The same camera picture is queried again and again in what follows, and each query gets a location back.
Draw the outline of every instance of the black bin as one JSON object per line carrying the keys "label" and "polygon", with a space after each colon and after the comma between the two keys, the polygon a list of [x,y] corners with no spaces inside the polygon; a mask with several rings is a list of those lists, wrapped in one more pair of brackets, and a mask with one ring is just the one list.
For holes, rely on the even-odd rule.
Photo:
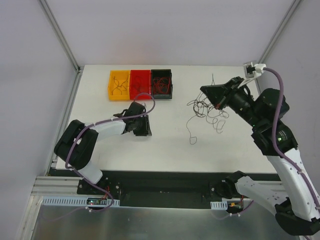
{"label": "black bin", "polygon": [[172,99],[171,69],[151,70],[151,94],[154,99]]}

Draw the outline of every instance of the yellow bin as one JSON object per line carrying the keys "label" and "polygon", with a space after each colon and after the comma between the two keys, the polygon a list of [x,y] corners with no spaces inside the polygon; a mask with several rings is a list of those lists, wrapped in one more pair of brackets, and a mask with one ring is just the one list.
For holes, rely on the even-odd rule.
{"label": "yellow bin", "polygon": [[130,100],[130,70],[112,70],[108,84],[108,95],[111,101]]}

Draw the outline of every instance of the plastic bin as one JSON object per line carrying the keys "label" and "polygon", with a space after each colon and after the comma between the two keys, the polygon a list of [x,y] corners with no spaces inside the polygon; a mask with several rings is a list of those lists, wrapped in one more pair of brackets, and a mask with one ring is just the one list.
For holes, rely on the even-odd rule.
{"label": "plastic bin", "polygon": [[171,69],[151,70],[151,92],[154,99],[172,99]]}
{"label": "plastic bin", "polygon": [[130,70],[112,70],[108,84],[108,95],[111,101],[130,100]]}
{"label": "plastic bin", "polygon": [[[140,93],[151,94],[150,70],[131,70],[130,72],[130,99],[133,100]],[[151,99],[148,95],[141,95],[137,98]]]}

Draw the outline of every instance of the white connector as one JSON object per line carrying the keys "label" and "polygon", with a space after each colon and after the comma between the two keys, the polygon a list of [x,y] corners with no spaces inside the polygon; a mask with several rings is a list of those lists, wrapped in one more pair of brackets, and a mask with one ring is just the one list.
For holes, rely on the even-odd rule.
{"label": "white connector", "polygon": [[267,66],[264,63],[257,63],[257,64],[252,64],[250,65],[251,67],[255,68],[255,71],[253,71],[252,74],[250,74],[250,78],[246,78],[244,79],[240,85],[238,86],[238,88],[241,88],[244,85],[247,85],[248,83],[252,82],[253,80],[257,79],[258,77],[260,77],[265,71],[264,68]]}
{"label": "white connector", "polygon": [[255,68],[255,71],[258,73],[258,74],[263,74],[265,71],[264,71],[264,68],[267,67],[267,65],[263,64],[263,63],[258,63],[258,64],[255,64],[254,65],[254,68]]}

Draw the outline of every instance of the gray wall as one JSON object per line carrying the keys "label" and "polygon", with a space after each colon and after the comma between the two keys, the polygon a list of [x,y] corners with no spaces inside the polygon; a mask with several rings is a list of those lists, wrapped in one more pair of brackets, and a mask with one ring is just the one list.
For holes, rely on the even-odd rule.
{"label": "gray wall", "polygon": [[0,239],[46,169],[75,71],[36,0],[0,1]]}
{"label": "gray wall", "polygon": [[80,65],[239,66],[259,59],[292,1],[48,3]]}
{"label": "gray wall", "polygon": [[[284,121],[293,130],[302,159],[320,191],[320,1],[305,0],[266,61],[284,81],[290,111]],[[279,88],[277,79],[265,73],[265,88]]]}

